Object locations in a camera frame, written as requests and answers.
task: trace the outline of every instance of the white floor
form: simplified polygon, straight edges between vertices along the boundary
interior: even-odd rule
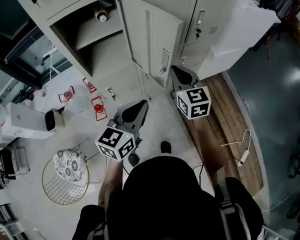
[[[108,106],[107,113],[109,110],[109,114],[113,114],[116,109]],[[27,175],[18,176],[17,180],[12,180],[6,190],[12,211],[21,221],[29,239],[41,239],[33,231],[34,228],[37,228],[46,240],[72,239],[81,209],[86,205],[98,203],[100,183],[90,184],[85,196],[73,205],[55,204],[44,193],[42,172],[45,164],[57,151],[73,148],[82,143],[80,149],[88,158],[98,152],[94,144],[100,128],[97,124],[68,111],[64,112],[64,121],[65,129],[46,140],[20,139],[17,142],[27,150],[31,171]],[[172,145],[172,154],[185,160],[192,168],[201,162],[176,108],[165,95],[153,99],[150,103],[140,137],[143,142],[136,153],[142,159],[159,154],[160,143],[166,140]],[[105,157],[97,154],[87,162],[87,165],[90,182],[101,182],[106,168]],[[127,160],[124,161],[124,166],[128,171],[132,169]],[[197,176],[200,169],[201,167],[197,167],[194,170]],[[213,194],[205,170],[201,175],[201,187]]]

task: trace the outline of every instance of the wooden floor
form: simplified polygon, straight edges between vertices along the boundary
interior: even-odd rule
[[[201,81],[207,86],[211,96],[211,109],[207,120],[217,142],[222,145],[231,142],[241,142],[247,125],[239,107],[221,74],[214,75]],[[194,133],[193,122],[185,122],[194,143],[198,137]],[[249,193],[254,196],[264,186],[256,150],[251,140],[249,155],[244,164],[238,167],[238,161],[249,145],[249,132],[245,134],[243,143],[222,147],[228,157],[231,174],[239,179]]]

